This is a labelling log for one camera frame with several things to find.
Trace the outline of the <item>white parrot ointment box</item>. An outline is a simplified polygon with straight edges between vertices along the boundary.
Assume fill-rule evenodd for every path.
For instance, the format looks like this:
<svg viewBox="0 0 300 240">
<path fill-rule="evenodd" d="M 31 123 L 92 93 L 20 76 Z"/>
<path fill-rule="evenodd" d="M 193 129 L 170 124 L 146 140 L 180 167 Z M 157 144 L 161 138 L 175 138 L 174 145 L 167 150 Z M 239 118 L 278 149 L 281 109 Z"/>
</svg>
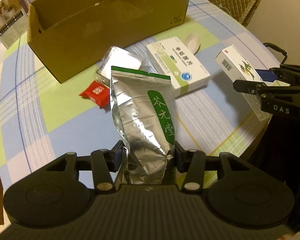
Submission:
<svg viewBox="0 0 300 240">
<path fill-rule="evenodd" d="M 223 49 L 217 55 L 215 61 L 221 66 L 232 82 L 235 80 L 255 81 L 257 77 L 255 69 L 250 62 L 234 45 Z M 282 81 L 275 81 L 273 83 L 265 82 L 265 84 L 269 86 L 289 86 L 289 84 Z M 241 95 L 245 98 L 259 121 L 268 120 L 271 117 L 269 113 L 261 111 L 260 103 L 256 95 L 245 93 Z"/>
</svg>

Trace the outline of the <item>silver green tea pouch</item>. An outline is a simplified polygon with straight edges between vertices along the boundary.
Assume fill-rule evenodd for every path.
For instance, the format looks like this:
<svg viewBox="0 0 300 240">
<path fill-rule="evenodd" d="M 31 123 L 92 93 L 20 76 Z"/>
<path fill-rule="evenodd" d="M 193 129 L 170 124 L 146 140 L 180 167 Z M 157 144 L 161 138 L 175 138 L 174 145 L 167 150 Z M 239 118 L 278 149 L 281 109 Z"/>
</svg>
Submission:
<svg viewBox="0 0 300 240">
<path fill-rule="evenodd" d="M 170 76 L 112 66 L 110 107 L 127 150 L 128 182 L 161 184 L 175 149 L 176 105 Z"/>
</svg>

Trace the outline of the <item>white plastic spoon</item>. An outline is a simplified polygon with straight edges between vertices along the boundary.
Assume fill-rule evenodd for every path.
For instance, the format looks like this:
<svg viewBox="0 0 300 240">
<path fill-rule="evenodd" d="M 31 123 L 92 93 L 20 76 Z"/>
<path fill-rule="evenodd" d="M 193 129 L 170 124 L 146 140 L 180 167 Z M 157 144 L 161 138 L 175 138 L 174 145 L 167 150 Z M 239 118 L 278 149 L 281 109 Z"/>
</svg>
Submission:
<svg viewBox="0 0 300 240">
<path fill-rule="evenodd" d="M 192 54 L 195 54 L 200 47 L 200 36 L 197 33 L 189 34 L 185 40 L 185 46 Z"/>
</svg>

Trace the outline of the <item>clear white box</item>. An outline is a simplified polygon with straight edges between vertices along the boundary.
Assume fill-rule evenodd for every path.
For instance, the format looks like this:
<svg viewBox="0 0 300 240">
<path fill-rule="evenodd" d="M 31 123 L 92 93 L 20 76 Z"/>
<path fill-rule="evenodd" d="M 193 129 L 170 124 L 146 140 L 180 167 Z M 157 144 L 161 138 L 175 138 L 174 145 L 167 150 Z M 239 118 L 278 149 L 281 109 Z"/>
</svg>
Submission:
<svg viewBox="0 0 300 240">
<path fill-rule="evenodd" d="M 109 87 L 112 66 L 140 69 L 142 66 L 142 58 L 120 47 L 112 46 L 97 65 L 96 81 Z"/>
</svg>

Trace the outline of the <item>red candy packet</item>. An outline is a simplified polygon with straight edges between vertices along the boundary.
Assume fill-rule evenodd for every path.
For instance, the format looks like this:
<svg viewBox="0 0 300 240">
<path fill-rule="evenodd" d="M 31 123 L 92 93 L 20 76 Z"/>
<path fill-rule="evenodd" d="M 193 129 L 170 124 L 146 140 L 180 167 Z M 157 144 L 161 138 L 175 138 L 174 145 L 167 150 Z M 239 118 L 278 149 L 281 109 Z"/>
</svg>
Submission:
<svg viewBox="0 0 300 240">
<path fill-rule="evenodd" d="M 95 80 L 85 91 L 79 94 L 79 96 L 85 99 L 90 99 L 100 108 L 103 108 L 106 107 L 109 103 L 110 90 L 108 87 Z"/>
</svg>

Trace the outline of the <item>white green medicine box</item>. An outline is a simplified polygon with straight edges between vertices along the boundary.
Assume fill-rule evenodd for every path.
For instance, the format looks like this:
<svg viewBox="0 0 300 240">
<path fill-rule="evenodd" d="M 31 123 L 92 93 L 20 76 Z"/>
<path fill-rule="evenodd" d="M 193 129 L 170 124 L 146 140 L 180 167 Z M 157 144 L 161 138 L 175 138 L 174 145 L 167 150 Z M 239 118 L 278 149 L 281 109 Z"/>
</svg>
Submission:
<svg viewBox="0 0 300 240">
<path fill-rule="evenodd" d="M 176 98 L 208 85 L 209 72 L 176 36 L 150 43 L 146 49 L 156 71 L 171 78 Z"/>
</svg>

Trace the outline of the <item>brown cardboard box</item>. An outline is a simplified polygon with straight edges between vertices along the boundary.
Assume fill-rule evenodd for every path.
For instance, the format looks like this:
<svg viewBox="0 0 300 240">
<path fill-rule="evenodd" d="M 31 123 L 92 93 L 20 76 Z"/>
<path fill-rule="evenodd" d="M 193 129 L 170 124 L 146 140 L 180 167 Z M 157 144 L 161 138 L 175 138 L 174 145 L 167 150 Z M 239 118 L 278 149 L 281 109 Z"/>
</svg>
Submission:
<svg viewBox="0 0 300 240">
<path fill-rule="evenodd" d="M 27 43 L 58 82 L 125 48 L 183 24 L 189 0 L 35 0 Z"/>
</svg>

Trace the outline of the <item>white photo product box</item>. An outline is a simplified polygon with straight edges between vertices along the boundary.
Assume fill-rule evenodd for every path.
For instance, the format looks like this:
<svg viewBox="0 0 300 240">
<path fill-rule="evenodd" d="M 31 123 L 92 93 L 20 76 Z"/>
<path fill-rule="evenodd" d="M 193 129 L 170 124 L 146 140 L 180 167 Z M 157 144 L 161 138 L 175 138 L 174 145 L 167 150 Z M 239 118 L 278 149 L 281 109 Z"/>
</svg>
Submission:
<svg viewBox="0 0 300 240">
<path fill-rule="evenodd" d="M 27 14 L 19 0 L 0 0 L 0 42 L 9 49 L 27 31 Z"/>
</svg>

